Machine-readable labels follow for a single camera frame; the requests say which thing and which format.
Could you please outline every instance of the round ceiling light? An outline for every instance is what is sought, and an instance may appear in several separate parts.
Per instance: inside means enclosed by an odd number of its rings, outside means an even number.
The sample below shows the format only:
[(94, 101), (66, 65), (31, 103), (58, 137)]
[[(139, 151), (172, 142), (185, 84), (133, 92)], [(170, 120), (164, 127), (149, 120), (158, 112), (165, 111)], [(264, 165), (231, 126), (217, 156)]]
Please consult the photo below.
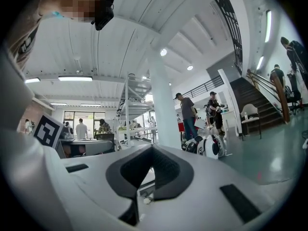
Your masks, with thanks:
[(165, 56), (167, 54), (167, 50), (166, 49), (163, 49), (161, 52), (160, 52), (160, 55), (161, 56)]

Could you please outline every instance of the white chair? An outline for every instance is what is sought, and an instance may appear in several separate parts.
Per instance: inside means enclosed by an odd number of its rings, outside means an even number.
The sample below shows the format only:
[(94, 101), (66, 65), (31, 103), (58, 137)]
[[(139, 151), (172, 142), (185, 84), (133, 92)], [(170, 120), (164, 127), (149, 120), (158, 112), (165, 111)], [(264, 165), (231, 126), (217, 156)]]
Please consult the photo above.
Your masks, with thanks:
[(253, 121), (259, 121), (259, 132), (260, 132), (260, 139), (262, 138), (261, 136), (261, 122), (260, 122), (260, 114), (259, 111), (256, 107), (254, 107), (252, 104), (246, 104), (243, 108), (243, 111), (241, 112), (241, 117), (245, 117), (245, 113), (247, 113), (247, 115), (255, 115), (258, 114), (258, 117), (254, 117), (248, 120), (244, 120), (242, 121), (242, 125), (246, 124), (247, 127), (247, 133), (249, 133), (249, 129), (248, 129), (248, 123), (249, 122), (253, 122)]

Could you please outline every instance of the fluorescent light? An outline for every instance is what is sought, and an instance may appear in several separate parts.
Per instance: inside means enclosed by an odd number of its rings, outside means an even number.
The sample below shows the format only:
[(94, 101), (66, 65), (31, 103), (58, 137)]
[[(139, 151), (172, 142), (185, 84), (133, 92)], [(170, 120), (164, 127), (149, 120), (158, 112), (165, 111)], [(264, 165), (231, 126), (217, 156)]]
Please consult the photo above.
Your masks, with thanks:
[(167, 54), (167, 50), (166, 49), (163, 49), (161, 52), (160, 52), (160, 55), (161, 56), (165, 56)]
[(93, 81), (92, 77), (87, 76), (59, 76), (60, 81)]
[(271, 11), (267, 10), (266, 12), (266, 36), (265, 36), (266, 43), (270, 39), (270, 27), (271, 27)]
[(88, 103), (82, 103), (80, 106), (93, 106), (93, 107), (100, 107), (100, 104), (88, 104)]
[(32, 78), (32, 79), (27, 79), (25, 81), (26, 84), (28, 83), (34, 83), (34, 82), (40, 82), (40, 79), (39, 78)]
[(66, 106), (67, 103), (50, 103), (51, 105)]
[(257, 70), (261, 67), (262, 61), (263, 61), (263, 56), (261, 56), (261, 58), (259, 60), (259, 63), (258, 63), (258, 66), (257, 66)]

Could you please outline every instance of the ceiling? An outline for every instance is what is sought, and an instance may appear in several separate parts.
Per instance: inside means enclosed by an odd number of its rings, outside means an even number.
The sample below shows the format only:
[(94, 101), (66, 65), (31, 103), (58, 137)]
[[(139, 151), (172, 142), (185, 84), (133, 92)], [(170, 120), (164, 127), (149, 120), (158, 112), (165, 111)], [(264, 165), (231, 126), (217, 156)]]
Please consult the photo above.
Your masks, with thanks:
[[(166, 71), (176, 84), (233, 51), (223, 17), (210, 1), (115, 0), (115, 17), (101, 31), (66, 18), (43, 19), (24, 70), (26, 78), (39, 77), (41, 82), (28, 86), (49, 102), (117, 107), (127, 74), (148, 72), (150, 45), (166, 48)], [(77, 71), (94, 81), (57, 79)]]

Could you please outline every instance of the black slot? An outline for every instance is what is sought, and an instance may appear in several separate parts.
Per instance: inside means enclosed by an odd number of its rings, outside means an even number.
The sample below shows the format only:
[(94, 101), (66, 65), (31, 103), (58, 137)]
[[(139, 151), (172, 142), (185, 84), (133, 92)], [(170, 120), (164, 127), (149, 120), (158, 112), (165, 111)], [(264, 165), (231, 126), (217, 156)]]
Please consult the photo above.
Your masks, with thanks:
[(233, 184), (223, 186), (220, 190), (244, 223), (261, 214), (257, 207)]
[(88, 168), (87, 165), (79, 164), (79, 165), (66, 167), (66, 170), (67, 170), (68, 173), (73, 173), (73, 172), (80, 171), (80, 170), (83, 170), (83, 169), (86, 169), (86, 168)]

